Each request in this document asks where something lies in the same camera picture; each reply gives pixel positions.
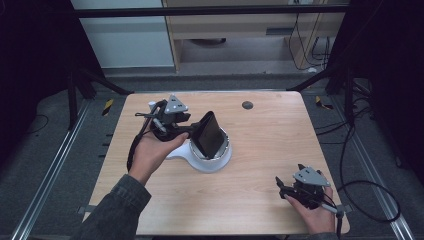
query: wooden tabletop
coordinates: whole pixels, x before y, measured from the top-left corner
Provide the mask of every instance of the wooden tabletop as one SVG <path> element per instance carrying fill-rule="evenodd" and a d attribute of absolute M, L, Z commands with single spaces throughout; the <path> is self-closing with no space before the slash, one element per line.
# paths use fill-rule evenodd
<path fill-rule="evenodd" d="M 90 205 L 97 205 L 124 175 L 131 142 L 143 124 L 137 112 L 171 93 L 129 95 L 117 124 Z M 152 194 L 141 213 L 138 235 L 305 234 L 300 216 L 280 198 L 278 176 L 295 180 L 298 163 L 321 170 L 333 180 L 301 95 L 297 92 L 176 92 L 189 107 L 187 125 L 214 111 L 232 144 L 223 169 L 205 174 L 183 159 L 166 160 L 146 185 Z M 250 101 L 246 110 L 242 103 Z M 334 191 L 334 202 L 340 203 Z M 342 232 L 349 230 L 343 221 Z"/>

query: white phone stand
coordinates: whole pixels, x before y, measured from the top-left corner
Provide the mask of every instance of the white phone stand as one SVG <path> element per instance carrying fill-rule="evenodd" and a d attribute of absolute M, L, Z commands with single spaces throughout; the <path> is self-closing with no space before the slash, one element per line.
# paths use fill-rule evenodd
<path fill-rule="evenodd" d="M 172 151 L 166 160 L 175 158 L 184 158 L 196 170 L 203 173 L 214 173 L 222 169 L 230 161 L 232 148 L 230 139 L 227 133 L 221 128 L 221 133 L 224 135 L 224 142 L 215 154 L 213 159 L 206 159 L 206 157 L 199 151 L 199 149 L 189 141 L 181 147 Z"/>

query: gray sleeve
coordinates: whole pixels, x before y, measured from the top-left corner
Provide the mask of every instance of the gray sleeve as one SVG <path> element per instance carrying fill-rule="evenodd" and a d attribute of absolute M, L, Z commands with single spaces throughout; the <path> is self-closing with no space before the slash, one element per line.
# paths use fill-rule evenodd
<path fill-rule="evenodd" d="M 124 175 L 71 239 L 133 240 L 140 213 L 150 198 L 142 184 Z"/>
<path fill-rule="evenodd" d="M 317 233 L 308 237 L 308 240 L 339 240 L 336 233 Z"/>

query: white cabinet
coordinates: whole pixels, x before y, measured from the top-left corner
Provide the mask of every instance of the white cabinet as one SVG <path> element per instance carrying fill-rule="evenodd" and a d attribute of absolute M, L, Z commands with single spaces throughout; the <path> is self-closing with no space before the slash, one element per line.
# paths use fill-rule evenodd
<path fill-rule="evenodd" d="M 160 0 L 72 0 L 75 9 L 162 7 Z M 100 66 L 174 67 L 164 17 L 86 18 L 81 23 Z"/>

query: hand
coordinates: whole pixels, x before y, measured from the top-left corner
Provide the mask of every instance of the hand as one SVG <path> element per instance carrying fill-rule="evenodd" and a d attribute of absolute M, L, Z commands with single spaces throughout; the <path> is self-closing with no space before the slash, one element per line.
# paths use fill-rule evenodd
<path fill-rule="evenodd" d="M 331 187 L 324 187 L 325 194 L 333 198 L 333 189 Z M 287 201 L 296 209 L 296 211 L 300 214 L 303 221 L 306 223 L 308 227 L 309 234 L 317 234 L 324 232 L 335 232 L 335 215 L 324 209 L 323 207 L 318 207 L 314 210 L 310 210 L 305 208 L 299 201 L 295 198 L 292 198 L 288 195 L 284 195 Z"/>
<path fill-rule="evenodd" d="M 146 185 L 147 180 L 159 168 L 166 156 L 180 147 L 187 137 L 188 133 L 183 133 L 172 141 L 162 142 L 152 132 L 144 134 L 135 149 L 133 164 L 128 175 Z"/>

